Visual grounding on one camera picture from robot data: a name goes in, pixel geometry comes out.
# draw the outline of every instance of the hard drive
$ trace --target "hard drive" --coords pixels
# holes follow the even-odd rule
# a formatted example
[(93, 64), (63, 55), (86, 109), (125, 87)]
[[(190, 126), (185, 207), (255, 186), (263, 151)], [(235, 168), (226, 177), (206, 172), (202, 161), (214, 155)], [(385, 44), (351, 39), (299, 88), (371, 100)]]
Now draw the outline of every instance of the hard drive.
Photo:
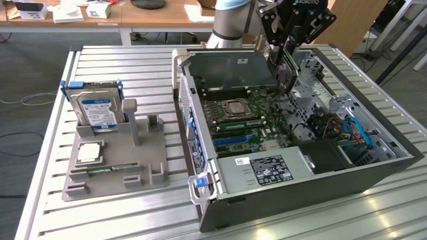
[(127, 121), (122, 110), (123, 84), (118, 82), (72, 81), (68, 86), (62, 83), (62, 91), (67, 96), (78, 116), (80, 126), (93, 126), (97, 133), (117, 129), (118, 123)]

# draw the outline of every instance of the white table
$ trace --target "white table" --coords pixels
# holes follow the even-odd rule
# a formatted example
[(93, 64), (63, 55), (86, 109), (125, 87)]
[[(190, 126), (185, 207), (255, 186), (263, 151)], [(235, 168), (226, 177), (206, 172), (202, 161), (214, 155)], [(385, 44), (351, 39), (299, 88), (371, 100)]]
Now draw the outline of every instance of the white table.
[[(123, 81), (126, 98), (138, 101), (138, 118), (165, 120), (170, 186), (64, 202), (71, 145), (76, 131), (72, 107), (58, 94), (19, 223), (16, 239), (423, 239), (427, 236), (427, 159), (361, 194), (305, 207), (209, 233), (199, 232), (187, 186), (187, 167), (175, 114), (171, 52), (198, 45), (84, 46), (70, 52), (64, 81)], [(427, 153), (427, 130), (402, 109), (345, 54), (315, 45), (397, 128)], [(325, 71), (337, 94), (342, 85)]]

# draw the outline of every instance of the motherboard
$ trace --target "motherboard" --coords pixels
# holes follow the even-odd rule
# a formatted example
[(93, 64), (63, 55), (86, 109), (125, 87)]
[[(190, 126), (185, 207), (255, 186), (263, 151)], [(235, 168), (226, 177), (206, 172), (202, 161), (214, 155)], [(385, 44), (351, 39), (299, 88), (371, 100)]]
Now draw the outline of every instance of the motherboard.
[(293, 136), (277, 89), (202, 93), (202, 108), (219, 158), (286, 148)]

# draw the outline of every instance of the blue pcie slot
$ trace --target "blue pcie slot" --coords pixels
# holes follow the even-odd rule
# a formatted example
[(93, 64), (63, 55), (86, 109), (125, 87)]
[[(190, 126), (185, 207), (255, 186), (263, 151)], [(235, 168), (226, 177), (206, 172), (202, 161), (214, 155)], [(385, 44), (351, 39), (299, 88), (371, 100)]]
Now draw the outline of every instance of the blue pcie slot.
[(214, 139), (214, 145), (247, 143), (253, 135), (235, 136), (230, 138)]

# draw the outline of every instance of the table leg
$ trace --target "table leg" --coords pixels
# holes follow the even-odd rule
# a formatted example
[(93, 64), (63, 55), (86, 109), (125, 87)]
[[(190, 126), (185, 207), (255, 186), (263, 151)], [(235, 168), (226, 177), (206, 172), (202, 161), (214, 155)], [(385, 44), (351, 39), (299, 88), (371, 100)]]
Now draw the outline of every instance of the table leg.
[(119, 28), (119, 33), (121, 33), (122, 45), (123, 46), (131, 46), (133, 45), (131, 32), (133, 32), (133, 28), (131, 27), (121, 27)]
[(413, 5), (413, 0), (407, 0), (405, 5), (402, 6), (399, 12), (397, 13), (397, 15), (394, 16), (393, 20), (390, 21), (385, 31), (379, 35), (379, 37), (378, 37), (377, 41), (374, 42), (374, 44), (371, 45), (370, 49), (373, 51), (375, 51), (379, 48), (382, 42), (385, 41), (385, 39), (386, 39), (387, 35), (390, 34), (390, 32), (393, 31), (394, 27), (397, 26), (401, 18), (406, 14), (406, 12), (407, 12), (409, 8), (411, 7), (411, 5)]
[(423, 19), (427, 16), (427, 7), (425, 8), (425, 10), (418, 14), (414, 22), (411, 23), (411, 25), (409, 26), (409, 28), (406, 29), (405, 33), (402, 34), (402, 36), (399, 37), (398, 41), (395, 41), (395, 44), (391, 47), (391, 51), (397, 51), (401, 44), (405, 42), (405, 40), (409, 38), (411, 32), (414, 31), (414, 29), (418, 27), (418, 25), (421, 24), (421, 22), (423, 21)]
[(419, 63), (417, 63), (414, 70), (419, 71), (422, 69), (422, 67), (427, 64), (427, 54), (426, 56), (422, 58), (422, 60), (419, 61)]

